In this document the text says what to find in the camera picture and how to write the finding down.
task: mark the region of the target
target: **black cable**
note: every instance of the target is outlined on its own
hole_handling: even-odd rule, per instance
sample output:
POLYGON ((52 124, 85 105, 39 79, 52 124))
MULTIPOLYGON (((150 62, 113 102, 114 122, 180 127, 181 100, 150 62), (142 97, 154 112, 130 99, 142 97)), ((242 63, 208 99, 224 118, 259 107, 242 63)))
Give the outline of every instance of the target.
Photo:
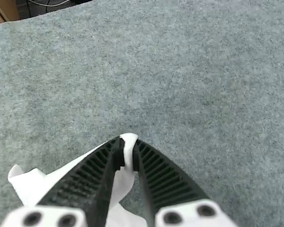
POLYGON ((29 17, 32 17, 32 13, 30 11, 30 7, 29 7, 29 4, 28 4, 28 0, 27 0, 27 9, 28 9, 28 12, 29 12, 29 17))
MULTIPOLYGON (((47 5, 49 5, 50 1, 51 1, 51 0, 48 0, 47 5)), ((48 6, 45 7, 45 11, 48 13, 47 8, 48 8, 48 6)))

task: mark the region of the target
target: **carpet floor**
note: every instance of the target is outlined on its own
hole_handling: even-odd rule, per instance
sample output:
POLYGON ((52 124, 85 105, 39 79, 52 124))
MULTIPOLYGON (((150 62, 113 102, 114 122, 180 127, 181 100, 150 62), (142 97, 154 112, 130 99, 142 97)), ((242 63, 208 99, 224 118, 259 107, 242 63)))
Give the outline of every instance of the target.
MULTIPOLYGON (((89 2, 0 25, 0 222, 45 173, 134 132, 242 227, 284 226, 284 0, 89 2)), ((144 215, 138 184, 122 203, 144 215)))

